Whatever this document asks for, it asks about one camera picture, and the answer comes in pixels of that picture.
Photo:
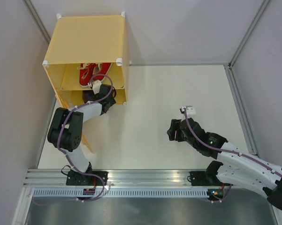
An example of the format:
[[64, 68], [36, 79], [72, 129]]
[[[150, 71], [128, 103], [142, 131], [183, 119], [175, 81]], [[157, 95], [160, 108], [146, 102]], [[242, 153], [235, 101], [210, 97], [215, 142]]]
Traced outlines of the purple leather loafer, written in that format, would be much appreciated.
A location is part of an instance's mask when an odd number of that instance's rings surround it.
[[112, 97], [113, 97], [113, 98], [115, 98], [115, 97], [116, 97], [116, 95], [117, 95], [116, 89], [115, 89], [115, 88], [113, 88], [113, 91], [112, 91]]
[[87, 103], [89, 101], [93, 101], [93, 96], [94, 96], [93, 90], [83, 90], [83, 92], [82, 92], [82, 99], [83, 99], [84, 103]]

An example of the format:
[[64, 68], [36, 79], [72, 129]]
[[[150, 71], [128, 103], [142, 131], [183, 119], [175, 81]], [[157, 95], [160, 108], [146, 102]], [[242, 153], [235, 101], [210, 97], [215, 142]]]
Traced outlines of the red canvas sneaker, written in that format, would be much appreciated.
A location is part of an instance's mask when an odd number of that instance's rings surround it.
[[95, 63], [81, 63], [77, 68], [79, 70], [79, 84], [81, 87], [86, 88], [89, 86], [95, 67]]
[[108, 74], [111, 66], [112, 66], [111, 62], [98, 63], [98, 64], [95, 63], [93, 70], [93, 75], [95, 77], [93, 78], [93, 80], [103, 82], [105, 80], [105, 75]]

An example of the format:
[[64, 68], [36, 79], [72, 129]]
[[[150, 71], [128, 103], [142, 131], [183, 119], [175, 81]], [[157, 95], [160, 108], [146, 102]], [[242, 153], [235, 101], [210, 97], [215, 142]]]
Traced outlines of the yellow plastic shoe cabinet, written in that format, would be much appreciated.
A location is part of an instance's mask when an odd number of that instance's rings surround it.
[[84, 63], [111, 63], [110, 80], [104, 83], [113, 84], [116, 104], [126, 104], [130, 56], [125, 13], [57, 18], [43, 67], [60, 105], [83, 104], [83, 91], [90, 87], [79, 84], [77, 68]]

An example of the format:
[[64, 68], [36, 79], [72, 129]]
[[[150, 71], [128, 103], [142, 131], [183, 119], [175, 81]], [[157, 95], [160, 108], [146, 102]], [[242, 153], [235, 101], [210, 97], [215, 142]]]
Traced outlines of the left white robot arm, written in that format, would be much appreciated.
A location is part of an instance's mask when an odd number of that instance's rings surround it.
[[70, 171], [67, 174], [68, 186], [96, 186], [106, 175], [100, 177], [92, 171], [92, 165], [80, 146], [83, 123], [91, 118], [107, 113], [115, 105], [116, 90], [110, 85], [101, 85], [99, 91], [82, 92], [83, 105], [72, 109], [59, 107], [55, 110], [47, 140], [61, 151], [68, 160]]

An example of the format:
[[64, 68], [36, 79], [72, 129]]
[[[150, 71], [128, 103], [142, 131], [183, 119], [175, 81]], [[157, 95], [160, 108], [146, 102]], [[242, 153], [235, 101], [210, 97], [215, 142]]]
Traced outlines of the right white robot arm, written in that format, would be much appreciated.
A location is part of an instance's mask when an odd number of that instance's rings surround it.
[[187, 142], [213, 161], [205, 170], [210, 185], [224, 183], [255, 192], [282, 210], [282, 167], [253, 156], [216, 133], [206, 132], [192, 118], [172, 119], [167, 131], [170, 141]]

